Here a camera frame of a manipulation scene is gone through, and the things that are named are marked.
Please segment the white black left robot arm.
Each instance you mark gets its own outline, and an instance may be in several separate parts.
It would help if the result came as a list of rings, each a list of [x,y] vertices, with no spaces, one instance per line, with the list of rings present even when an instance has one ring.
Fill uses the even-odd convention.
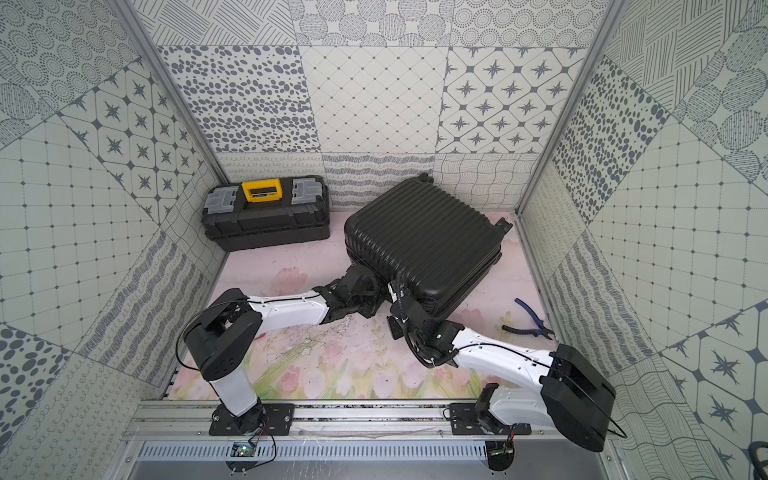
[[[211,436],[290,431],[291,406],[270,412],[255,393],[245,357],[261,334],[296,326],[317,326],[350,314],[372,317],[385,300],[386,287],[368,268],[353,265],[325,286],[300,294],[258,297],[226,290],[189,321],[180,334],[198,371],[218,396]]]

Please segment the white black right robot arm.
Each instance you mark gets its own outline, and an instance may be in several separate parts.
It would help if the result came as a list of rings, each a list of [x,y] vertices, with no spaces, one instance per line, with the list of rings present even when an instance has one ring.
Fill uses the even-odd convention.
[[[555,350],[531,350],[508,344],[435,319],[405,293],[391,297],[390,318],[423,366],[476,370],[528,389],[531,412],[546,415],[562,436],[585,450],[601,452],[609,435],[625,434],[611,417],[615,388],[576,348],[559,344]]]

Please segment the black hard-shell suitcase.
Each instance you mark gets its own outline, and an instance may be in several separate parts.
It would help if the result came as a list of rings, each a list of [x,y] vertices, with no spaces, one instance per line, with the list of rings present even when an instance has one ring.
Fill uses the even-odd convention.
[[[511,229],[505,218],[491,221],[422,173],[352,214],[344,238],[352,262],[385,284],[402,274],[427,313],[446,318],[499,261]]]

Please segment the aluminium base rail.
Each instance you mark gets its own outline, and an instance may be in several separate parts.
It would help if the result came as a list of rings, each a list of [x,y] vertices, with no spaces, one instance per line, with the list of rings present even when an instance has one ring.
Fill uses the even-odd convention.
[[[146,401],[123,439],[145,461],[486,461],[505,434],[463,424],[446,401],[269,402],[263,433],[213,434],[213,401]]]

